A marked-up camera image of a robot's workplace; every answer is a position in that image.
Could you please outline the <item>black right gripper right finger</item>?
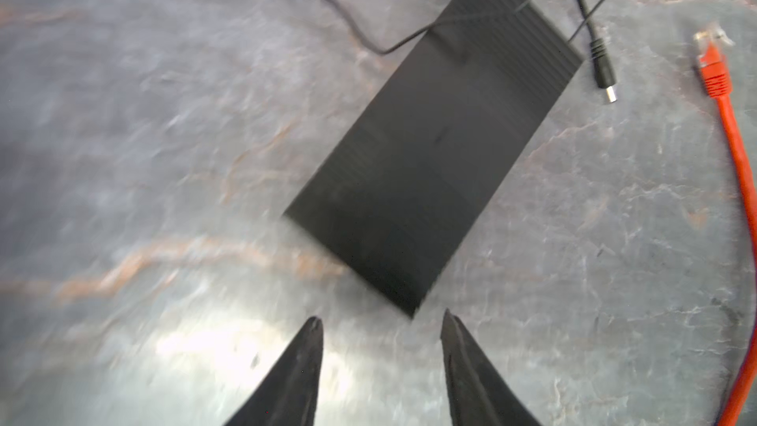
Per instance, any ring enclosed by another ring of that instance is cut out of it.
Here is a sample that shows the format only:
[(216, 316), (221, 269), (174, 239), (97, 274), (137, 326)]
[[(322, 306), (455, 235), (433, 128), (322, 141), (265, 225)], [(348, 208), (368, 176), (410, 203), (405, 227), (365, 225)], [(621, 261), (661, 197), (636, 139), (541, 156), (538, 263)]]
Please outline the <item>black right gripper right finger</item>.
[(451, 311), (445, 311), (441, 342), (454, 426), (539, 426), (461, 319)]

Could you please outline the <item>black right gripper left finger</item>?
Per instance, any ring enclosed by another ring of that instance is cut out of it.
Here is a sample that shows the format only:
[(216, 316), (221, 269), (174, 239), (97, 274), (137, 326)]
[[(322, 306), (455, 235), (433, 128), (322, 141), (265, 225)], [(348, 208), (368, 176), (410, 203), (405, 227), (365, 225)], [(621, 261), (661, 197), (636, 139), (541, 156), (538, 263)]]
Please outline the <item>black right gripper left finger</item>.
[(228, 426), (313, 425), (323, 364), (323, 322), (310, 317)]

